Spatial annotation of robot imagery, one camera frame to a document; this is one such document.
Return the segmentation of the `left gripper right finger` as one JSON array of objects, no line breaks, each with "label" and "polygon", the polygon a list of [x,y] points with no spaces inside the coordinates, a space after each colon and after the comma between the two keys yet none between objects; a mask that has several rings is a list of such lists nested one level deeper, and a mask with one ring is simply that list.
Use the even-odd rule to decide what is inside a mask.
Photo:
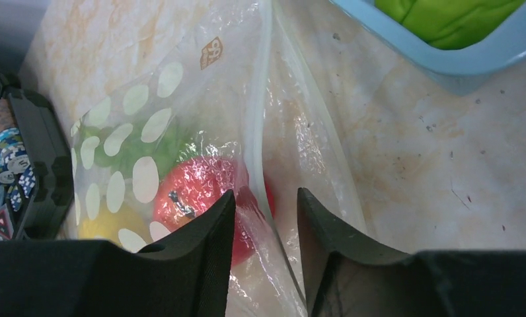
[{"label": "left gripper right finger", "polygon": [[309,316],[526,316],[526,250],[386,246],[297,192]]}]

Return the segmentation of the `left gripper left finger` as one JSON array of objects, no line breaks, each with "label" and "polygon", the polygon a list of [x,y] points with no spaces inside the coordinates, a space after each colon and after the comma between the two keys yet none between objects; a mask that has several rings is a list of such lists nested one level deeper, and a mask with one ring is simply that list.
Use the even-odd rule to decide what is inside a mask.
[{"label": "left gripper left finger", "polygon": [[107,240],[0,242],[0,316],[224,316],[236,202],[132,253]]}]

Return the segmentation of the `red toy apple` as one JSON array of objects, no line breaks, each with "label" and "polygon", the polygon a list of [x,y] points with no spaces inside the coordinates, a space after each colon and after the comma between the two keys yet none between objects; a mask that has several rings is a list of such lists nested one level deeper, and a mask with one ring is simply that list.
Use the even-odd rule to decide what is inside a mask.
[{"label": "red toy apple", "polygon": [[245,163],[235,158],[198,156],[181,162],[160,183],[153,220],[174,232],[205,213],[227,191],[234,191],[237,210],[231,265],[235,267],[254,255],[250,221],[263,216],[249,180]]}]

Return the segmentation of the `green toy grapes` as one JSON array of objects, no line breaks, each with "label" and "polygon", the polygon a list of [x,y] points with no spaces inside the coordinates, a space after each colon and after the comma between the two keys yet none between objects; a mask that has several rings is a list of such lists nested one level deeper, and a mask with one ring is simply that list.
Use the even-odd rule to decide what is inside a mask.
[{"label": "green toy grapes", "polygon": [[99,129],[93,126],[83,126],[80,130],[80,140],[77,146],[89,137],[98,137],[100,143],[94,151],[94,164],[109,168],[112,172],[120,171],[124,178],[131,178],[135,162],[144,156],[150,156],[157,165],[159,177],[165,176],[180,162],[184,162],[198,154],[194,144],[194,134],[187,125],[177,119],[170,122],[158,140],[144,143],[141,140],[141,130],[146,124],[140,121],[130,135],[122,142],[118,154],[113,157],[104,152],[104,142],[114,131],[113,127]]}]

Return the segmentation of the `clear dotted zip bag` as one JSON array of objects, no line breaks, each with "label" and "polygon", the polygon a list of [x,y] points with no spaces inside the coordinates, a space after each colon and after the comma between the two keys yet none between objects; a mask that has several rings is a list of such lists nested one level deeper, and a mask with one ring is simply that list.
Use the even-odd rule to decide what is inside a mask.
[{"label": "clear dotted zip bag", "polygon": [[218,1],[156,70],[120,87],[75,122],[70,236],[77,238],[80,222],[94,219],[102,203],[111,213],[124,203],[138,212],[152,242],[172,233],[153,220],[154,199],[167,174],[159,177],[152,157],[139,158],[131,178],[124,178],[94,164],[98,137],[77,143],[84,125],[113,127],[104,142],[104,152],[113,157],[140,121],[146,121],[142,142],[152,143],[174,119],[193,132],[194,157],[245,163],[263,214],[250,221],[254,255],[231,266],[226,314],[308,316],[298,189],[307,188],[356,228],[366,225],[326,100],[285,1]]}]

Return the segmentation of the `blue perforated plastic basket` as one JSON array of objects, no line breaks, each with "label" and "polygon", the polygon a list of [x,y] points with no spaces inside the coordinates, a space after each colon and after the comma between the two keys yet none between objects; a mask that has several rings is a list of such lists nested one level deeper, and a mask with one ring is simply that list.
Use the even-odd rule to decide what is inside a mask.
[{"label": "blue perforated plastic basket", "polygon": [[445,90],[464,96],[492,75],[526,60],[526,2],[482,41],[461,50],[439,50],[376,9],[373,1],[333,1],[366,31]]}]

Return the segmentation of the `black poker chip case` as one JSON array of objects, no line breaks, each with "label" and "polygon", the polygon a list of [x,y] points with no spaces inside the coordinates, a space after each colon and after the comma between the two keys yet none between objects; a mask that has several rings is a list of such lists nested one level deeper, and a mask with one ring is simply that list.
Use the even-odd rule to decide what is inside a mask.
[{"label": "black poker chip case", "polygon": [[0,240],[56,237],[73,201],[71,168],[53,106],[0,65]]}]

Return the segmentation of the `green toy lime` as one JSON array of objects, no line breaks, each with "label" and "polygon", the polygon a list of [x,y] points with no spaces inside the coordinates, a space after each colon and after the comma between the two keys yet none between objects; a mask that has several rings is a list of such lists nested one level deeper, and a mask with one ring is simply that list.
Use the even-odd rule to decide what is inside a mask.
[{"label": "green toy lime", "polygon": [[374,6],[425,43],[459,50],[478,43],[524,0],[381,0]]}]

